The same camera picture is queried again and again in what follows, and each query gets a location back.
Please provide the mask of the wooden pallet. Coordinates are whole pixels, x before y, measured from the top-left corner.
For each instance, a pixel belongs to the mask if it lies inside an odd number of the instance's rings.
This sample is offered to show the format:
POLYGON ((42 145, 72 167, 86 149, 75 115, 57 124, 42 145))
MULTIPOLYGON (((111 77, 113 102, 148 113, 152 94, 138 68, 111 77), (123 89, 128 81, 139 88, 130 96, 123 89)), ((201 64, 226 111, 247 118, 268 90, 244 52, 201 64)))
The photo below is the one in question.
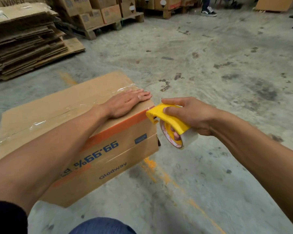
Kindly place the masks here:
POLYGON ((120 20, 111 23, 111 24, 103 24, 98 27, 93 27, 88 30, 83 30, 79 27, 75 27, 70 23, 63 22, 61 19, 57 18, 55 21, 55 27, 59 30, 63 31, 65 34, 70 36, 77 36, 80 38, 84 38, 87 40, 94 40, 97 38, 97 34, 99 32, 106 31, 120 31, 123 28, 123 25, 128 23, 143 23, 145 20, 143 12, 137 12, 129 17, 121 18, 120 20))
POLYGON ((185 14, 201 14, 201 8, 195 6, 178 7, 170 11, 151 10, 141 7, 137 7, 137 11, 143 12, 146 17, 154 17, 159 19, 170 19, 174 15, 185 15, 185 14))

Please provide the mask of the person's right hand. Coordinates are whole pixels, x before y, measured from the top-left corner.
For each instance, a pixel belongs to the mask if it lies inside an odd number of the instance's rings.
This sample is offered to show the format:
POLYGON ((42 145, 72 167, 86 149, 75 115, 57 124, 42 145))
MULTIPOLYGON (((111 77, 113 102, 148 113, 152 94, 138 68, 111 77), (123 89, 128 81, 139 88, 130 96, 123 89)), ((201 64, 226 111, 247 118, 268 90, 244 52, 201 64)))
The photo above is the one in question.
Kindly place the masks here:
POLYGON ((164 104, 183 107, 184 116, 178 118, 202 136, 213 136, 212 122, 217 119, 220 110, 194 97, 163 98, 164 104))

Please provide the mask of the yellow plastic tape dispenser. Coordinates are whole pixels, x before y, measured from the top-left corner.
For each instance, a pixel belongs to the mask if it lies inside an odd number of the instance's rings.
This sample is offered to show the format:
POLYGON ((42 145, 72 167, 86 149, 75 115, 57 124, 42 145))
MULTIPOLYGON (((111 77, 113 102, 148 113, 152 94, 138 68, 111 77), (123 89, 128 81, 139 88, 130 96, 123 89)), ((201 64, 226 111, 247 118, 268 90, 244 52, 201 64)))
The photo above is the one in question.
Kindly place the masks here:
POLYGON ((186 125, 184 122, 179 120, 174 116, 169 116, 164 113, 164 108, 173 107, 180 108, 181 106, 170 105, 170 104, 159 104, 157 106, 152 107, 151 109, 146 111, 147 118, 153 123, 156 124, 159 122, 159 119, 168 123, 174 130, 179 134, 184 134, 185 132, 190 130, 190 127, 186 125))

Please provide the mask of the stack of flattened cardboard sheets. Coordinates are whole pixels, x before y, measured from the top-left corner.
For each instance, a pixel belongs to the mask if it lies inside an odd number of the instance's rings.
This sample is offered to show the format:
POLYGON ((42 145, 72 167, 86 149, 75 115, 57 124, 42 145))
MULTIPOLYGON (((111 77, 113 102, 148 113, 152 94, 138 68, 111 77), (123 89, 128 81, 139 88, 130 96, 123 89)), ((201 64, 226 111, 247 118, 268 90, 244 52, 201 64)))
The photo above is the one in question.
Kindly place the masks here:
POLYGON ((85 51, 77 38, 63 39, 57 15, 44 2, 0 7, 0 80, 85 51))

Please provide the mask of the brown cardboard box orange stripe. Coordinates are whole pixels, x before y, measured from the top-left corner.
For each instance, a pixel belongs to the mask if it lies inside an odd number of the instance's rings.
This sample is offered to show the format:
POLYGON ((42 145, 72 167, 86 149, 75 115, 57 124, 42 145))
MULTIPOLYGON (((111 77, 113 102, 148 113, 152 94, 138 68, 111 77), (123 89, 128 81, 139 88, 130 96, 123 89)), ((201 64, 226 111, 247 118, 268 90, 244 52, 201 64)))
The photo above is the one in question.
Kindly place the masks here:
MULTIPOLYGON (((130 79, 122 71, 114 71, 97 78, 113 81, 130 79)), ((99 104, 104 103, 112 96, 100 100, 99 104)), ((44 122, 33 131, 23 131, 11 141, 5 141, 0 144, 0 159, 43 133, 85 113, 92 106, 59 115, 44 122)), ((157 152, 156 125, 146 116, 146 111, 152 106, 154 104, 151 100, 140 102, 125 116, 108 120, 100 126, 40 200, 67 208, 120 173, 157 152)))

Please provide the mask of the pile of brown cartons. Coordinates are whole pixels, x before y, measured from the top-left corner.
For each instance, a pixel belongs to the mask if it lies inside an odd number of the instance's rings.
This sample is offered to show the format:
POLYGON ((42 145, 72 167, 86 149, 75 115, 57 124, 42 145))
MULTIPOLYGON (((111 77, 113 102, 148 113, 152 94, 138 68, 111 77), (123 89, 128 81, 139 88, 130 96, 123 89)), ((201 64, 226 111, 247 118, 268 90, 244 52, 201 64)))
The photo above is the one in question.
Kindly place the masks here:
POLYGON ((196 6, 198 0, 53 0, 60 18, 88 30, 114 23, 137 13, 137 7, 170 11, 181 6, 196 6))

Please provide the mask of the blue jeans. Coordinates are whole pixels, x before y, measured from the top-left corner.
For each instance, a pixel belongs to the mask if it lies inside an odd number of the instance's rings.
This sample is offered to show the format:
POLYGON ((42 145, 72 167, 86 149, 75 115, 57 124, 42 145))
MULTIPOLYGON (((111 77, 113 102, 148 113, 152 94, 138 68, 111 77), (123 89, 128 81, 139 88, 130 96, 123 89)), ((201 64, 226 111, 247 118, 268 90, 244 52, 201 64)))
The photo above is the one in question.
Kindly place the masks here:
POLYGON ((137 234, 129 225, 109 217, 96 217, 82 222, 68 234, 137 234))

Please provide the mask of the person's right forearm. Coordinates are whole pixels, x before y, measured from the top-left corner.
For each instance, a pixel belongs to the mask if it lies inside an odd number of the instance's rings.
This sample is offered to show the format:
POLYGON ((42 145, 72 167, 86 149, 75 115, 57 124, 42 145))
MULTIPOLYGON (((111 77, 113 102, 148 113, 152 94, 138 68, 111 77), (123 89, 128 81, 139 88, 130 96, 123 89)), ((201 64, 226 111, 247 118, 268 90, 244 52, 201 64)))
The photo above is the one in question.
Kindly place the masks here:
POLYGON ((211 108, 209 126, 293 224, 293 150, 239 117, 211 108))

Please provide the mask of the flat brown cardboard sheet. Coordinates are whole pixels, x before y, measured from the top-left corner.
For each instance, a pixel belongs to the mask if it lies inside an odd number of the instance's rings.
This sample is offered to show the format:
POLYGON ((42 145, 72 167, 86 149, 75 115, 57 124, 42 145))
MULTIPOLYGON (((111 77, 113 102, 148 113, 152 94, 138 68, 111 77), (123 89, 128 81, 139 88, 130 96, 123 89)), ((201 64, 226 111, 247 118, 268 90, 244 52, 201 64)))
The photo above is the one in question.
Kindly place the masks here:
POLYGON ((258 0, 254 10, 287 12, 292 3, 293 0, 258 0))

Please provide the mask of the person's left forearm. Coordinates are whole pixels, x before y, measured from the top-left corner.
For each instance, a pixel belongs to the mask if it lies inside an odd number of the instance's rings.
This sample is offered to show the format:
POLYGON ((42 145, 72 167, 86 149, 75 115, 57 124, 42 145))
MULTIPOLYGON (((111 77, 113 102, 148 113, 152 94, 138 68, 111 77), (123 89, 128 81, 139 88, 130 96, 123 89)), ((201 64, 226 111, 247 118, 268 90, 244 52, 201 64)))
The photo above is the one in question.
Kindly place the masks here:
POLYGON ((0 159, 0 201, 16 204, 29 214, 110 115, 107 104, 95 106, 0 159))

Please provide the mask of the clear packing tape roll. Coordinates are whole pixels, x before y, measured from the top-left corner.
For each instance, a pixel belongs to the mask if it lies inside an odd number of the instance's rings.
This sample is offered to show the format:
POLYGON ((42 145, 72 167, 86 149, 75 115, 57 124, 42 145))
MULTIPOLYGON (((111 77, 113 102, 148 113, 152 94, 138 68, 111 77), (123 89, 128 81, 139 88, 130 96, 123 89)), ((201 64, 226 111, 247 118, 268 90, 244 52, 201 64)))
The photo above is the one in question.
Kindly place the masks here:
POLYGON ((175 140, 172 126, 163 120, 160 120, 159 123, 164 136, 176 149, 182 150, 198 139, 198 133, 190 128, 180 135, 180 140, 175 140))

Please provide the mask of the person's left hand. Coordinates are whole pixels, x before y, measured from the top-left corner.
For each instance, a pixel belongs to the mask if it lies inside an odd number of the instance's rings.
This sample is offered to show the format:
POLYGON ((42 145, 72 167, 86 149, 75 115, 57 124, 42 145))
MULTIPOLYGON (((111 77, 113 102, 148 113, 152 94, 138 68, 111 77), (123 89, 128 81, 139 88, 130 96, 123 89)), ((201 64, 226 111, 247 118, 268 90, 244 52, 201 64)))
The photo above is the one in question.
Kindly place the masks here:
POLYGON ((104 118, 119 118, 130 112, 140 102, 125 102, 125 92, 118 93, 98 106, 104 118))

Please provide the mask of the clear tape strip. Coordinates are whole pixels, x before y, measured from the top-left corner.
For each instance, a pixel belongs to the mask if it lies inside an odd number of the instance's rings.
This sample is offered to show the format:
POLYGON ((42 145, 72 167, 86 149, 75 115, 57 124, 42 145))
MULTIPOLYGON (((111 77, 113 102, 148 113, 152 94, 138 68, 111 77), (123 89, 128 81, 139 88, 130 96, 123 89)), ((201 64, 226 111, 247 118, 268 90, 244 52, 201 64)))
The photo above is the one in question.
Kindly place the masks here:
POLYGON ((44 122, 75 109, 99 104, 105 97, 137 88, 130 79, 94 78, 43 98, 11 108, 2 114, 0 144, 23 131, 33 131, 44 122))

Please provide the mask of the black sleeve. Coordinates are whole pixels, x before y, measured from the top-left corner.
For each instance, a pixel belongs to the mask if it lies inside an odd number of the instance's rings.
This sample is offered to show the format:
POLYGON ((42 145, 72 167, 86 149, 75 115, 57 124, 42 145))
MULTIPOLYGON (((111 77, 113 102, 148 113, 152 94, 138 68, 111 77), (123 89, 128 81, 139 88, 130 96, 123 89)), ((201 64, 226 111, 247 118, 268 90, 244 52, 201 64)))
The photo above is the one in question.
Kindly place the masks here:
POLYGON ((0 234, 28 234, 27 213, 23 208, 0 201, 0 234))

